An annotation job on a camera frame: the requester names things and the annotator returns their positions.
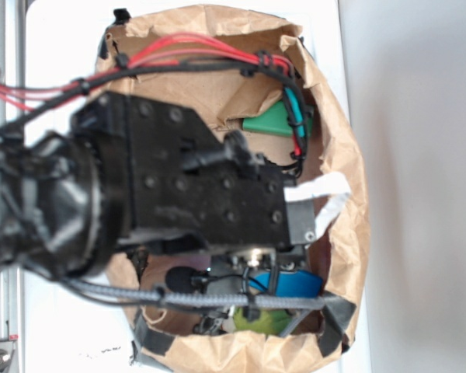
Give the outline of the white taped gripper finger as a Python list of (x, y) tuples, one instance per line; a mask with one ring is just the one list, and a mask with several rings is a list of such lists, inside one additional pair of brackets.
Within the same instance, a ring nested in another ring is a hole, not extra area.
[(351, 188), (343, 173), (330, 172), (297, 186), (285, 186), (283, 194), (288, 203), (327, 197), (325, 205), (315, 215), (315, 230), (311, 233), (324, 235), (330, 224), (342, 212), (351, 196)]

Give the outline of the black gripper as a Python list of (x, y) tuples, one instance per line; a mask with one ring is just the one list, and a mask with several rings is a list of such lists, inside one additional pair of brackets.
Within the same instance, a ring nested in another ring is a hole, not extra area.
[(119, 246), (154, 253), (289, 252), (315, 239), (309, 201), (285, 197), (291, 174), (249, 150), (239, 131), (217, 139), (192, 109), (106, 92), (75, 113), (106, 174)]

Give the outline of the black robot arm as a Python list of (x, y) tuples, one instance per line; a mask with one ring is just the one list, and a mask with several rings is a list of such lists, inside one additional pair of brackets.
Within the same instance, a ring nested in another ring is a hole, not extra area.
[(188, 107), (108, 92), (72, 116), (66, 135), (0, 144), (0, 269), (92, 276), (140, 246), (302, 260), (350, 194), (339, 172), (298, 183), (242, 133), (217, 139)]

